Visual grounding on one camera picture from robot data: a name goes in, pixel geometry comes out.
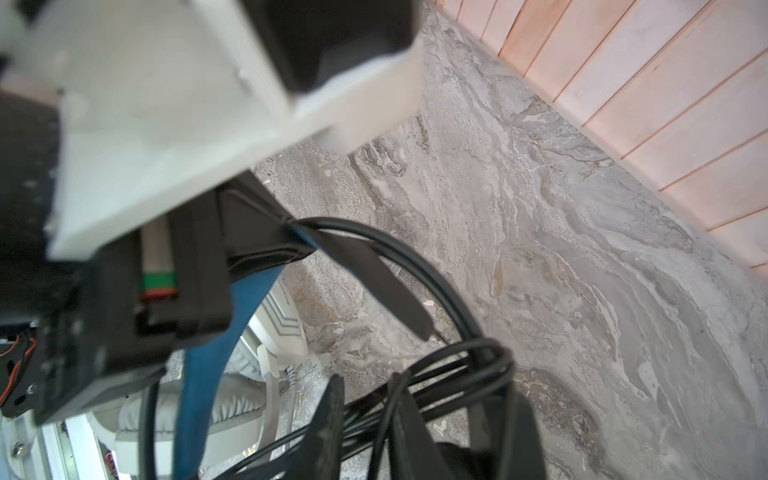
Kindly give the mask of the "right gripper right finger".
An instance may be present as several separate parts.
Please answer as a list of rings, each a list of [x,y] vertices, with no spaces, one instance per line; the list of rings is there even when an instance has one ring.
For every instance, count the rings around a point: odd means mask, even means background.
[[[428,431],[415,399],[406,388],[395,394],[405,376],[395,374],[388,392],[395,398],[389,422],[388,460],[392,479],[448,480],[455,476]]]

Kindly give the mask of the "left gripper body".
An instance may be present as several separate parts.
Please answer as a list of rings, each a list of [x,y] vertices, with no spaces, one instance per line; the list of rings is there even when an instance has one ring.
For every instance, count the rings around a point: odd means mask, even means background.
[[[60,150],[56,110],[1,96],[1,412],[45,424],[84,413],[157,381],[170,354],[223,334],[231,287],[305,258],[310,246],[251,174],[166,215],[176,284],[151,285],[151,237],[130,231],[84,261],[51,260]]]

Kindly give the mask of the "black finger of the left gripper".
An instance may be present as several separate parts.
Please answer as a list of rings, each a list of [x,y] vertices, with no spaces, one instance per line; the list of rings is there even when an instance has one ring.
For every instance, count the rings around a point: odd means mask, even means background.
[[[434,323],[410,290],[380,260],[369,242],[293,224],[293,230],[315,249],[322,250],[355,276],[406,328],[423,341],[434,333]]]

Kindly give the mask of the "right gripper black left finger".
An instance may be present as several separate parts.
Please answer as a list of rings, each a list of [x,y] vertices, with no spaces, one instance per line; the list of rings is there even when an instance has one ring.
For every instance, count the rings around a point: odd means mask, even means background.
[[[338,479],[341,467],[345,384],[339,375],[328,382],[306,435],[285,479]]]

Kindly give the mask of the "white headphones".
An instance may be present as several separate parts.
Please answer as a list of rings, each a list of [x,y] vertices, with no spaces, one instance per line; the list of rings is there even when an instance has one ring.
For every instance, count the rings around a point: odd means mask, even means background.
[[[309,356],[296,304],[277,281],[238,341],[212,409],[200,473],[275,440],[290,371]],[[86,414],[96,438],[113,453],[119,479],[139,474],[141,395],[110,401]]]

